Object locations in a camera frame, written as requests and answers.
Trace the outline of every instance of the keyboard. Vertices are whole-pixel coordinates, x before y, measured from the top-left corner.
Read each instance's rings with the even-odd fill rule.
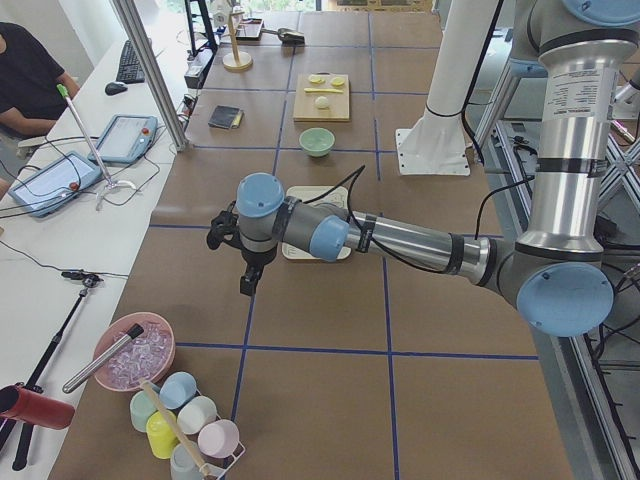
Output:
[[[131,40],[124,42],[120,53],[120,63],[118,64],[118,74],[116,82],[142,83],[144,82],[144,71],[136,51],[131,44]]]

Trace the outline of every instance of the wooden base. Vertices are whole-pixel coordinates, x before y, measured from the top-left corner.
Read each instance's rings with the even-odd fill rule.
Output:
[[[233,53],[227,53],[222,57],[222,64],[230,72],[241,72],[251,67],[253,58],[247,52],[238,52],[238,59],[236,60]]]

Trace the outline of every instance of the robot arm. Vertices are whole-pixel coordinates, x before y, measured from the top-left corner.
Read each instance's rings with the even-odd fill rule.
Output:
[[[548,334],[574,336],[600,324],[613,291],[599,269],[602,247],[593,227],[617,72],[638,47],[638,25],[631,24],[640,20],[640,3],[629,0],[619,25],[604,21],[617,10],[605,3],[518,2],[516,15],[524,20],[516,26],[519,46],[512,55],[539,58],[549,80],[529,228],[515,244],[312,207],[285,198],[275,177],[253,174],[238,187],[238,214],[229,209],[212,222],[209,246],[224,242],[242,251],[248,268],[241,290],[247,294],[255,293],[280,241],[327,261],[349,246],[465,276],[502,295]],[[544,27],[536,28],[540,23]]]

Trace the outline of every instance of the white table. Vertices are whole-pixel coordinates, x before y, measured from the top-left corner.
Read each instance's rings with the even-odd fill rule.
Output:
[[[104,86],[115,79],[124,38],[116,41],[95,71],[82,86],[74,105],[90,135],[98,136],[114,114],[155,115],[164,122],[146,83],[129,85],[129,90],[107,96]],[[183,74],[187,69],[185,49],[175,43],[174,33],[166,32],[154,40],[154,50],[167,87],[177,108],[187,93]],[[123,171],[114,179],[142,185],[159,169],[159,173],[124,206],[103,202],[96,211],[94,195],[80,195],[59,211],[43,218],[20,216],[0,219],[5,233],[0,240],[27,252],[41,263],[61,268],[128,274],[147,230],[175,156],[171,138],[165,129],[147,153],[147,158]],[[81,132],[68,110],[56,123],[48,138],[78,136]],[[62,151],[89,152],[83,141],[61,142]],[[30,164],[44,166],[59,158],[52,147],[41,148]],[[109,167],[114,174],[118,167]],[[30,171],[23,172],[24,178]],[[102,189],[104,182],[92,187]],[[107,198],[120,202],[132,194],[130,189],[109,193]],[[7,195],[0,209],[15,206]],[[0,212],[0,217],[16,210]],[[67,327],[62,343],[45,369],[39,385],[48,397],[77,405],[82,388],[73,394],[62,392],[66,383],[88,363],[102,332],[110,323],[126,279],[103,276],[97,288],[90,290]],[[28,258],[0,245],[0,388],[18,381],[26,382],[53,335],[62,326],[82,289],[79,282],[61,277],[59,272],[42,268]],[[16,424],[11,437],[0,452],[0,477],[3,479],[46,478],[58,455],[66,429],[61,431],[36,427],[31,442],[29,463],[21,472],[11,464],[15,456],[22,423]]]

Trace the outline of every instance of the red can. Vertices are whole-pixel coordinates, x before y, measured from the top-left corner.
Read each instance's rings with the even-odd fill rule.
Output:
[[[0,390],[0,417],[61,430],[71,423],[73,405],[10,385]]]

